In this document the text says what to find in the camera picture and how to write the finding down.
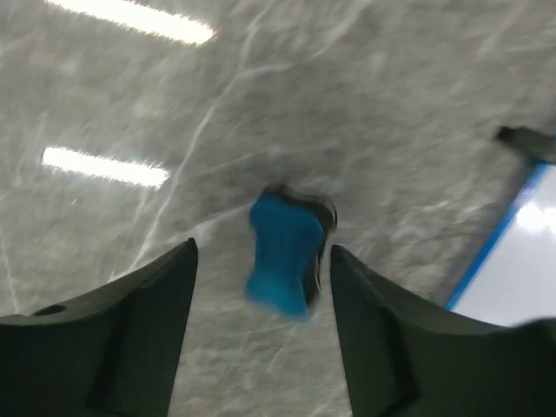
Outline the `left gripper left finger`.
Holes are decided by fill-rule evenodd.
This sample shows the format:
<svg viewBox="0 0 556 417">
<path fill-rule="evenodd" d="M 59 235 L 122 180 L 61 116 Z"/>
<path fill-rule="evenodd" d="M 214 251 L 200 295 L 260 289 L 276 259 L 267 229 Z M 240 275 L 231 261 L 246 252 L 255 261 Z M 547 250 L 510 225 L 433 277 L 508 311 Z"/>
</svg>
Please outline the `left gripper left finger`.
<svg viewBox="0 0 556 417">
<path fill-rule="evenodd" d="M 187 240 L 87 294 L 4 316 L 2 415 L 167 415 L 197 265 Z"/>
</svg>

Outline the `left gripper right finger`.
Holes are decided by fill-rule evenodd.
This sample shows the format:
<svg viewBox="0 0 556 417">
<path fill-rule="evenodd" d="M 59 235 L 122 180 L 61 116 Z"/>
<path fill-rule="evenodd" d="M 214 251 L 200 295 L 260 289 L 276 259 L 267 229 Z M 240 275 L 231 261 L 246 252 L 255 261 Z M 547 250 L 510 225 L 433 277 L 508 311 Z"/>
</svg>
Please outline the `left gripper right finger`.
<svg viewBox="0 0 556 417">
<path fill-rule="evenodd" d="M 339 245 L 330 282 L 353 415 L 554 415 L 554 320 L 509 328 L 476 321 L 404 289 Z"/>
</svg>

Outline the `blue framed whiteboard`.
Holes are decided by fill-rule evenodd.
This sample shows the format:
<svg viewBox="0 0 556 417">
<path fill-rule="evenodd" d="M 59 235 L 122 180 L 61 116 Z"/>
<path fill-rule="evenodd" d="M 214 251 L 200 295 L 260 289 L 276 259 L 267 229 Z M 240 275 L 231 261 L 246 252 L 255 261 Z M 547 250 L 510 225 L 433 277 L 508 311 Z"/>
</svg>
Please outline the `blue framed whiteboard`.
<svg viewBox="0 0 556 417">
<path fill-rule="evenodd" d="M 446 309 L 499 326 L 555 317 L 555 167 L 541 163 Z"/>
</svg>

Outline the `blue whiteboard eraser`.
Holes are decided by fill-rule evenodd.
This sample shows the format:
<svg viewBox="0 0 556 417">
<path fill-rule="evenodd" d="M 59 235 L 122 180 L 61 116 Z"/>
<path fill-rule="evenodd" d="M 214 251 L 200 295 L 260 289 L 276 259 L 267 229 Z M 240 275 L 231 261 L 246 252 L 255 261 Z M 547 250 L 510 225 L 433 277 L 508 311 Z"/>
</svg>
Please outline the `blue whiteboard eraser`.
<svg viewBox="0 0 556 417">
<path fill-rule="evenodd" d="M 305 321 L 321 294 L 321 261 L 337 212 L 324 195 L 285 183 L 267 186 L 249 210 L 254 266 L 246 298 L 294 321 Z"/>
</svg>

